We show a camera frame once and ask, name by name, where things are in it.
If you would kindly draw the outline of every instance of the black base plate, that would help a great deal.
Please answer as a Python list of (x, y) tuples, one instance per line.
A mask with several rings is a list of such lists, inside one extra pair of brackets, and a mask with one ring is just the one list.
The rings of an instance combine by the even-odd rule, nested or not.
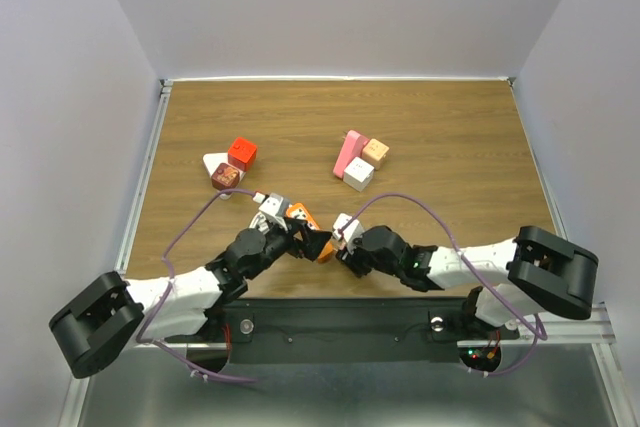
[[(198, 340), (223, 342), (221, 323), (231, 330), (234, 364), (458, 362), (459, 340), (488, 339), (461, 327), (465, 299), (247, 299), (224, 307)], [(434, 332), (431, 319), (444, 320)], [(243, 320), (253, 323), (243, 333)], [(517, 333), (502, 329), (502, 339)]]

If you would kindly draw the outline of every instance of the tan cube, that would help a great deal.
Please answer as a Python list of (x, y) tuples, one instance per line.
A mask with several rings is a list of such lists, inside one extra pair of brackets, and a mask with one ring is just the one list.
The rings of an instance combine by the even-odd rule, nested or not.
[(387, 157), (389, 147), (376, 139), (371, 139), (362, 151), (362, 159), (373, 165), (378, 170), (382, 166), (382, 162)]

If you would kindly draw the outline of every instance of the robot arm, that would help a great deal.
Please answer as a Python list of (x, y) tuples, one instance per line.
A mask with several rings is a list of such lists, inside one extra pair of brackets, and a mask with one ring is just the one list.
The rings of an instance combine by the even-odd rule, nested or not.
[[(287, 199), (256, 194), (254, 200), (260, 207), (252, 227), (206, 265), (172, 279), (125, 282), (109, 272), (54, 315), (49, 328), (73, 375), (83, 378), (103, 370), (135, 345), (141, 329), (150, 339), (196, 334), (218, 307), (247, 292), (247, 279), (282, 255), (316, 260), (326, 250), (331, 232), (288, 217)], [(343, 229), (350, 219), (341, 214), (334, 224), (334, 237), (343, 242), (336, 257), (356, 276), (378, 270), (420, 292), (476, 282), (455, 250), (409, 245), (386, 226), (365, 231), (353, 221)], [(571, 319), (589, 318), (598, 264), (591, 252), (535, 227), (523, 227), (514, 239), (461, 250), (489, 283), (500, 284), (498, 292), (522, 314), (548, 310)], [(461, 311), (440, 321), (451, 322), (447, 335), (453, 342), (486, 338), (512, 317), (491, 292), (476, 288)]]
[[(356, 276), (371, 270), (395, 276), (408, 287), (427, 292), (477, 282), (450, 248), (409, 245), (387, 226), (364, 230), (340, 214), (334, 237), (343, 240), (336, 257)], [(524, 315), (549, 311), (584, 320), (591, 314), (598, 258), (591, 252), (537, 227), (522, 227), (517, 237), (492, 245), (461, 249), (476, 270)], [(487, 289), (474, 289), (468, 311), (487, 330), (513, 318)]]
[[(207, 311), (234, 301), (254, 279), (284, 254), (315, 260), (331, 232), (313, 230), (307, 222), (284, 216), (289, 201), (277, 194), (256, 196), (261, 229), (242, 230), (211, 262), (192, 272), (125, 282), (116, 272), (98, 277), (49, 322), (76, 378), (93, 375), (135, 345), (143, 320), (153, 317), (145, 336), (164, 339), (191, 335), (207, 322)], [(162, 308), (152, 314), (167, 288)]]

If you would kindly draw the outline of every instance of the red block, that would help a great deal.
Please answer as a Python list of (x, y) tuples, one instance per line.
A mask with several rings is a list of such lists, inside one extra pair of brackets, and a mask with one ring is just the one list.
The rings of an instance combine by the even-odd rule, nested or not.
[(229, 163), (240, 170), (247, 172), (253, 161), (256, 160), (258, 147), (247, 139), (238, 137), (229, 148)]
[(234, 166), (221, 163), (211, 175), (211, 185), (214, 189), (232, 189), (240, 182), (240, 172)]

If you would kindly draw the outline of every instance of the wooden tabletop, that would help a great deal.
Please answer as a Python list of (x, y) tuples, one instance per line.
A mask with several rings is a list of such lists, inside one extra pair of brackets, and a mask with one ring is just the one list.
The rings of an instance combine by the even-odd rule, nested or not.
[[(332, 174), (344, 132), (390, 147), (359, 193)], [(238, 136), (258, 145), (240, 187), (302, 202), (321, 227), (376, 194), (415, 195), (449, 223), (462, 245), (494, 243), (521, 225), (553, 230), (531, 153), (506, 82), (178, 82), (173, 86), (127, 276), (166, 275), (162, 251), (215, 193), (202, 162)], [(216, 201), (171, 254), (178, 273), (213, 259), (248, 226), (257, 204)], [(384, 199), (361, 217), (411, 244), (448, 245), (419, 207)], [(465, 295), (468, 288), (448, 294)], [(250, 282), (252, 297), (419, 295), (373, 272), (357, 279), (332, 260), (289, 256)]]

